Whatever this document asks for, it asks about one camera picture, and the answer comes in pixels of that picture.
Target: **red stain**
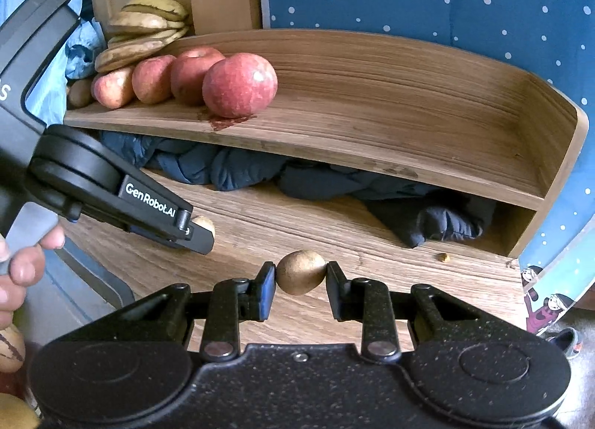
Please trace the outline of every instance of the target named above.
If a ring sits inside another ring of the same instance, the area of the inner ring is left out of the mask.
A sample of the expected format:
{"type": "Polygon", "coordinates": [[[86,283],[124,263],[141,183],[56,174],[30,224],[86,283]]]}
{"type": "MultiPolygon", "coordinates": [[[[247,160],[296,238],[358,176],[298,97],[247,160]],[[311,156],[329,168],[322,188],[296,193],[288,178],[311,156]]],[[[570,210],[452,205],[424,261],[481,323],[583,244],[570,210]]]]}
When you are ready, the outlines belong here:
{"type": "Polygon", "coordinates": [[[256,115],[251,115],[249,117],[240,117],[240,118],[225,118],[215,115],[214,113],[210,112],[208,109],[203,109],[199,113],[196,114],[196,118],[198,120],[207,121],[210,124],[210,127],[213,129],[213,132],[219,132],[227,127],[233,127],[233,125],[241,124],[247,120],[257,118],[256,115]]]}

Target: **bunch of bananas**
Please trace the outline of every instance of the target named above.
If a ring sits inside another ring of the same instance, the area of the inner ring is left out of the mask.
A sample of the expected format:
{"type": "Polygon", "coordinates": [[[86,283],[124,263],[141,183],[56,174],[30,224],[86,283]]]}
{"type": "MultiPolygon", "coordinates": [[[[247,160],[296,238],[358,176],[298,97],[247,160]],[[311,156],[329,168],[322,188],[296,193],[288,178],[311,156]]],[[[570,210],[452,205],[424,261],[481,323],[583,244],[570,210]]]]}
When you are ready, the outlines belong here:
{"type": "Polygon", "coordinates": [[[115,36],[95,59],[105,73],[150,57],[188,32],[186,8],[175,0],[130,0],[109,20],[115,36]]]}

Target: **silver screw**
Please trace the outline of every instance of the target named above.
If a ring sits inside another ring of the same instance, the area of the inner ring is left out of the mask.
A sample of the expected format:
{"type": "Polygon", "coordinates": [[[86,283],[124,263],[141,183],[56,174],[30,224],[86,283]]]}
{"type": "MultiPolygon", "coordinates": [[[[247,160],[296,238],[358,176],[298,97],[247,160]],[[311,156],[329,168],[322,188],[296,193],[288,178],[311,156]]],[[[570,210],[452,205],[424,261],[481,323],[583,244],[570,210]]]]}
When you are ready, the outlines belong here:
{"type": "Polygon", "coordinates": [[[205,346],[205,353],[213,358],[227,357],[233,354],[233,346],[227,342],[209,342],[205,346]]]}
{"type": "Polygon", "coordinates": [[[293,360],[296,362],[307,362],[308,354],[293,354],[293,360]]]}
{"type": "Polygon", "coordinates": [[[372,342],[368,345],[368,352],[375,357],[390,357],[396,354],[397,347],[391,342],[372,342]]]}

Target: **human hand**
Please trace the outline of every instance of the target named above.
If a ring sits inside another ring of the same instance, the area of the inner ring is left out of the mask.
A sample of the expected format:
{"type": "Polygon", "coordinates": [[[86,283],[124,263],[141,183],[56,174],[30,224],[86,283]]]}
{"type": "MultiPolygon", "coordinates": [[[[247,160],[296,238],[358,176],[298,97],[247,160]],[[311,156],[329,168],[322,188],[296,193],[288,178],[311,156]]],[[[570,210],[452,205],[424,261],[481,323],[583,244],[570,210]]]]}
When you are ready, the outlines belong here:
{"type": "MultiPolygon", "coordinates": [[[[25,301],[26,288],[44,275],[44,249],[59,249],[66,238],[60,225],[52,229],[39,244],[19,250],[10,260],[8,275],[0,276],[0,330],[13,322],[13,312],[25,301]]],[[[0,262],[10,257],[4,238],[0,236],[0,262]]]]}

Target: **cartoon character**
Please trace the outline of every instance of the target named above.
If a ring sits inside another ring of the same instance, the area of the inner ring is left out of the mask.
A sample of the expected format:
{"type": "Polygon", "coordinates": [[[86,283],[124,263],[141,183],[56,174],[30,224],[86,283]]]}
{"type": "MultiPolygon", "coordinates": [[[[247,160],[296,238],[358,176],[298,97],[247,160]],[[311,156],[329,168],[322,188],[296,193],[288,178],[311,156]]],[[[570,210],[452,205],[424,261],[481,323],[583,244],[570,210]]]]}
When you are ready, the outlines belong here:
{"type": "Polygon", "coordinates": [[[531,309],[529,296],[525,297],[525,304],[529,312],[527,331],[539,333],[553,324],[561,313],[568,310],[574,304],[574,300],[565,294],[555,293],[543,300],[543,306],[536,312],[531,309]]]}
{"type": "MultiPolygon", "coordinates": [[[[527,268],[525,268],[521,272],[523,288],[525,286],[527,286],[529,283],[531,283],[535,278],[537,278],[537,276],[542,271],[543,271],[542,267],[537,267],[535,265],[531,265],[531,266],[528,266],[527,268]]],[[[531,300],[533,300],[533,301],[537,301],[537,299],[539,298],[539,295],[533,288],[529,288],[529,291],[527,293],[529,294],[529,296],[531,297],[531,300]]]]}

